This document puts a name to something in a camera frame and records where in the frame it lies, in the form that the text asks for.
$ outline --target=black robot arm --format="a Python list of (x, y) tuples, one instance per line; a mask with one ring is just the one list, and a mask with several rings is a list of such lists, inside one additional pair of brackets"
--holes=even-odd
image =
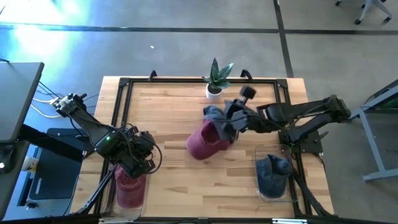
[[(295, 143), (328, 123), (347, 121), (351, 115), (344, 101), (336, 95), (297, 105), (271, 103), (258, 106), (254, 111), (245, 104), (248, 99), (254, 98), (256, 91), (250, 86), (244, 86), (240, 94), (243, 96), (242, 100), (225, 102), (224, 130), (227, 132), (253, 130), (257, 133), (270, 133), (285, 129), (289, 142)], [(295, 125), (299, 119), (308, 116), (315, 117), (301, 126)]]
[(100, 123), (87, 112), (83, 102), (85, 96), (71, 93), (62, 99), (57, 98), (53, 106), (60, 115), (73, 119), (87, 132), (99, 155), (112, 165), (119, 164), (132, 178), (154, 169), (153, 160), (146, 159), (154, 148), (152, 135), (147, 131), (139, 132), (135, 126), (119, 129)]

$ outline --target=wooden table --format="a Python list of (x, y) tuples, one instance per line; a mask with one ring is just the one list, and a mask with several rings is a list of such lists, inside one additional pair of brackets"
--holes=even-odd
[[(111, 123), (120, 77), (104, 77), (95, 117)], [(288, 78), (292, 104), (307, 102), (304, 81)], [(223, 100), (240, 98), (241, 84), (223, 93)], [(257, 90), (247, 106), (275, 102), (273, 87), (251, 85)], [(124, 105), (126, 94), (122, 97)], [(215, 105), (224, 107), (222, 101)], [(277, 133), (246, 131), (225, 152), (196, 161), (185, 148), (185, 141), (202, 123), (202, 109), (211, 104), (203, 83), (135, 83), (127, 121), (139, 130), (148, 130), (163, 152), (163, 164), (149, 176), (146, 209), (143, 217), (293, 217), (291, 203), (266, 203), (256, 196), (253, 152), (260, 144), (278, 144)], [(302, 156), (307, 184), (326, 210), (333, 213), (328, 184), (321, 162), (314, 155)], [(155, 154), (155, 163), (159, 158)], [(72, 212), (92, 194), (100, 179), (103, 159), (92, 154), (83, 161)]]

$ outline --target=clear plastic bin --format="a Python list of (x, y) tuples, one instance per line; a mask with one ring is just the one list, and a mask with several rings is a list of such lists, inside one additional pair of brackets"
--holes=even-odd
[(147, 189), (148, 189), (148, 176), (145, 177), (144, 181), (144, 198), (140, 206), (134, 208), (126, 208), (125, 205), (120, 205), (116, 192), (118, 191), (118, 185), (116, 184), (116, 176), (109, 181), (108, 186), (104, 189), (104, 200), (101, 206), (101, 216), (103, 220), (112, 220), (118, 222), (132, 222), (139, 218), (145, 211)]
[[(292, 158), (291, 158), (291, 153), (292, 151), (290, 150), (290, 147), (286, 146), (286, 145), (260, 145), (256, 147), (256, 150), (254, 152), (253, 155), (253, 161), (254, 161), (254, 169), (256, 171), (256, 176), (257, 176), (257, 166), (256, 166), (256, 162), (258, 160), (264, 159), (267, 155), (274, 155), (277, 156), (279, 158), (283, 158), (283, 159), (287, 159), (290, 163), (290, 165), (293, 167), (292, 165)], [(286, 186), (285, 186), (285, 192), (284, 194), (279, 197), (279, 198), (269, 198), (266, 197), (265, 195), (260, 193), (259, 190), (259, 186), (258, 186), (258, 180), (256, 179), (256, 184), (257, 184), (257, 196), (259, 197), (259, 199), (265, 201), (265, 202), (296, 202), (299, 199), (299, 194), (297, 192), (297, 188), (296, 188), (296, 195), (297, 195), (297, 199), (293, 200), (292, 199), (292, 194), (290, 192), (290, 187), (289, 187), (289, 179), (286, 180)]]

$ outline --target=desk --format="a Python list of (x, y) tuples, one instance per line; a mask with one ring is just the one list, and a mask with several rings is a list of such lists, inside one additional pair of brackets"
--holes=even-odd
[[(119, 79), (103, 79), (95, 111), (96, 119), (102, 123), (111, 123)], [(288, 78), (287, 83), (292, 104), (308, 101), (303, 79)], [(240, 98), (242, 85), (234, 84), (226, 89), (223, 99)], [(247, 106), (254, 108), (275, 102), (273, 87), (250, 85), (257, 94)], [(121, 105), (125, 97), (126, 94), (122, 96)], [(293, 217), (291, 203), (265, 203), (256, 197), (252, 154), (257, 145), (278, 144), (276, 132), (257, 134), (247, 131), (239, 135), (233, 147), (204, 161), (194, 160), (187, 152), (185, 141), (201, 125), (202, 109), (209, 104), (203, 83), (134, 84), (127, 121), (141, 131), (148, 130), (164, 155), (162, 167), (149, 176), (146, 209), (142, 216)], [(224, 107), (223, 101), (215, 105)], [(119, 122), (121, 116), (122, 111), (118, 114)], [(321, 162), (312, 154), (302, 157), (308, 187), (324, 208), (333, 213)], [(103, 159), (97, 154), (83, 161), (71, 212), (82, 207), (98, 185), (102, 164)]]

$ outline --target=gray floor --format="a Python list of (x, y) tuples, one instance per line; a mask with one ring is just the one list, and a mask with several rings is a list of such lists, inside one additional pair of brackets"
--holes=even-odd
[[(114, 27), (277, 28), (272, 0), (75, 0), (67, 1), (67, 5), (62, 5), (66, 1), (53, 1), (61, 5), (58, 8), (51, 1), (39, 6), (26, 5), (35, 1), (22, 2), (6, 7), (0, 21)], [(385, 15), (376, 8), (370, 10), (360, 26), (355, 26), (353, 21), (360, 15), (362, 1), (345, 1), (340, 7), (334, 5), (334, 0), (279, 2), (286, 29), (398, 29), (395, 19), (381, 25)], [(386, 6), (398, 14), (397, 1), (387, 1)], [(287, 35), (294, 76), (305, 79), (309, 99), (337, 94), (352, 110), (398, 78), (397, 40), (396, 35)], [(247, 68), (255, 77), (286, 77), (278, 34), (51, 32), (22, 26), (0, 30), (0, 49), (0, 58), (43, 61), (42, 82), (60, 93), (94, 95), (105, 75), (149, 75), (151, 70), (159, 75), (207, 75), (213, 57), (220, 64), (235, 62), (232, 76)], [(55, 114), (50, 106), (37, 106), (47, 114)], [(34, 110), (29, 111), (26, 123), (42, 131), (70, 127), (65, 119), (43, 118)], [(361, 123), (330, 124), (322, 130), (330, 132), (322, 142), (336, 214), (398, 222), (398, 178), (370, 184), (362, 181), (363, 174), (377, 169)], [(383, 152), (384, 157), (388, 158), (388, 167), (398, 167), (396, 144), (391, 145)], [(66, 202), (59, 202), (59, 207), (64, 211)]]

